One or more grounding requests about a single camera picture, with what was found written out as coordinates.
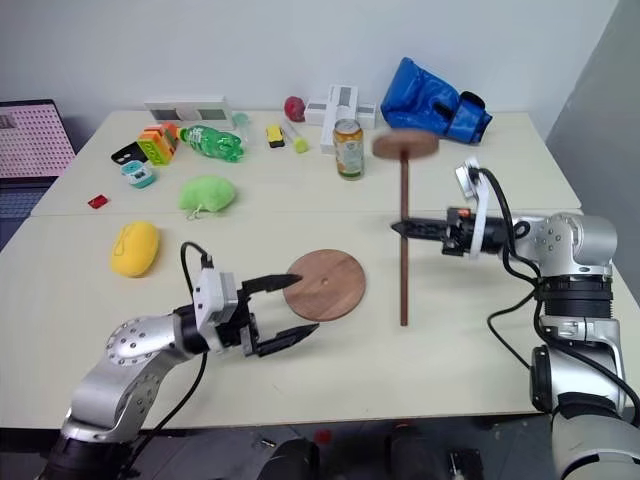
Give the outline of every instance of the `red fruit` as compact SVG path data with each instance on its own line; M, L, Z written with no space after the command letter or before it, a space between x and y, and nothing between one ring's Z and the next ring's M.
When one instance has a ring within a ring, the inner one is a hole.
M284 114L292 122L304 122L304 102L299 97L289 97L284 102Z

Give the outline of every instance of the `white box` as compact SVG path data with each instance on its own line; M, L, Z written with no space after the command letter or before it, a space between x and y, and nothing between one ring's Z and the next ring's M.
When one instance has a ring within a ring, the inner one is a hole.
M170 98L144 102L158 122L205 122L218 130L233 130L235 125L224 95L205 98Z
M304 110L304 121L308 125L322 125L324 114L327 111L327 101L323 98L310 98ZM356 120L365 130L376 128L376 115L378 105L376 103L361 103L356 110Z
M358 87L349 85L331 85L327 97L327 109L322 123L320 151L333 154L333 128L338 120L356 118L358 105Z

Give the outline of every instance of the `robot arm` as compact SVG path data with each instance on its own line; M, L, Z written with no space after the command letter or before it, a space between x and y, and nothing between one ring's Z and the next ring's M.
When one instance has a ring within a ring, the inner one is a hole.
M203 254L193 304L162 316L138 317L109 337L98 364L73 394L42 480L114 479L131 454L165 375L176 365L208 351L241 346L260 357L288 348L309 336L318 324L279 332L260 342L251 295L299 281L297 275L269 275L242 283L214 269Z
M530 394L534 407L552 414L558 478L640 478L638 397L624 383L620 328L611 315L613 225L569 213L511 218L508 206L503 218L486 217L487 178L477 163L467 162L456 174L465 197L476 198L477 214L449 208L445 220L409 218L392 228L441 241L445 255L473 257L479 245L482 252L502 253L505 267L516 256L537 266L539 275L530 279L538 302L534 328L545 344L532 353ZM636 409L634 425L622 420L627 395Z

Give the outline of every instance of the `black cable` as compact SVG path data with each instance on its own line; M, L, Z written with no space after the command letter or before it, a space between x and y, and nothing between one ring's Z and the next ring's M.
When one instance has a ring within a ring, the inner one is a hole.
M184 279L187 282L187 288L189 289L189 298L193 298L193 284L191 283L189 268L187 267L187 248L188 247L192 247L198 252L200 252L200 255L201 255L200 262L203 265L203 267L204 266L213 267L213 263L211 263L211 256L207 253L205 249L203 249L197 243L184 242L180 247L180 263L182 265L182 272L184 273ZM187 393L185 393L185 395L182 397L182 400L180 400L177 403L177 405L173 407L173 409L167 415L165 415L165 417L162 420L160 420L160 422L158 422L158 424L153 428L153 430L147 433L146 437L140 442L140 444L133 451L133 453L131 454L131 457L129 458L129 462L127 463L125 468L122 470L121 476L123 478L127 478L129 471L135 464L136 460L138 459L142 451L147 447L147 445L149 445L151 440L153 440L153 438L158 435L160 430L162 430L164 426L167 423L169 423L169 421L173 417L176 416L176 414L182 409L182 407L185 406L185 404L189 401L189 399L195 393L196 389L198 388L198 385L200 385L200 382L202 381L202 377L204 376L204 371L206 369L206 366L207 366L207 352L204 352L200 360L200 368L198 369L198 374L196 375L195 380L191 384L191 387L189 388L189 390L187 390Z
M631 424L634 425L635 427L640 427L640 398L638 398L638 395L636 394L636 392L633 391L633 389L629 386L627 382L622 380L620 377L618 377L618 375L613 373L608 368L602 366L600 363L587 357L586 355L583 355L575 351L573 348L560 342L559 340L556 340L555 338L550 337L549 335L546 335L542 329L542 326L540 325L541 310L542 310L542 302L538 300L536 302L535 313L533 314L533 328L538 334L538 336L540 337L540 339L542 339L543 342L547 343L548 345L555 348L556 350L561 351L565 355L573 357L576 360L579 360L585 363L586 365L589 365L591 368L598 371L600 374L604 375L613 383L615 383L622 391L624 391L624 393L626 393L629 396L629 398L631 399L631 403L633 403L634 411L633 411L633 418L631 419Z
M516 310L518 310L519 308L522 308L529 300L531 300L533 298L533 296L535 295L536 290L533 289L531 290L531 292L524 297L522 300L520 300L518 303L516 303L515 305L513 305L512 307L509 308L505 308L504 310L498 310L497 312L493 312L491 315L489 315L487 317L487 326L489 327L489 330L491 331L491 333L493 333L495 335L495 337L498 339L498 341L507 349L511 352L511 354L516 357L518 359L518 361L524 365L524 367L529 370L531 367L529 366L529 364L527 363L527 361L522 358L522 356L515 351L515 349L509 345L509 343L500 336L500 334L496 331L496 329L493 327L493 319L496 317L499 317L501 315L506 315L508 313L512 313L515 312Z
M516 252L516 235L515 235L515 228L513 227L513 218L511 216L511 209L509 208L509 204L507 203L507 198L505 197L504 192L502 191L502 187L500 186L498 179L495 177L493 172L491 172L491 170L488 170L486 168L479 168L479 169L472 168L469 170L469 172L471 174L473 174L474 172L482 173L491 184L491 188L493 188L496 198L498 199L498 204L500 205L502 218L506 223L507 245L509 246L509 252L511 253L511 256L519 260L520 262L524 263L529 268L531 268L531 270L533 270L533 272L536 274L536 277L540 277L540 269L538 268L538 266L528 258L521 257Z
M504 269L507 271L507 273L513 275L516 278L519 278L520 280L524 280L525 282L529 283L534 289L538 288L537 278L528 277L524 273L520 273L513 269L513 267L509 263L509 255L510 253L505 245L505 247L502 249L502 265L504 266Z

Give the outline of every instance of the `colorful toy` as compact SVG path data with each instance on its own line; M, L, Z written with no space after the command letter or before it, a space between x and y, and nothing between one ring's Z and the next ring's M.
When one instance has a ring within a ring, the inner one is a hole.
M233 184L217 175L192 178L182 186L178 206L182 210L217 212L229 205L236 196Z
M280 125L267 126L267 142L271 148L284 147L284 137Z
M219 132L215 128L194 125L178 130L180 140L191 145L196 152L205 157L221 158L236 163L244 154L240 144L242 140L231 133Z
M153 165L168 165L178 147L178 127L171 123L152 125L143 130L137 143Z
M150 167L145 166L140 160L132 160L120 167L120 172L127 177L129 184L135 188L144 188L151 185L156 179Z
M125 225L111 249L111 270L125 277L139 277L153 263L159 243L158 229L151 223Z

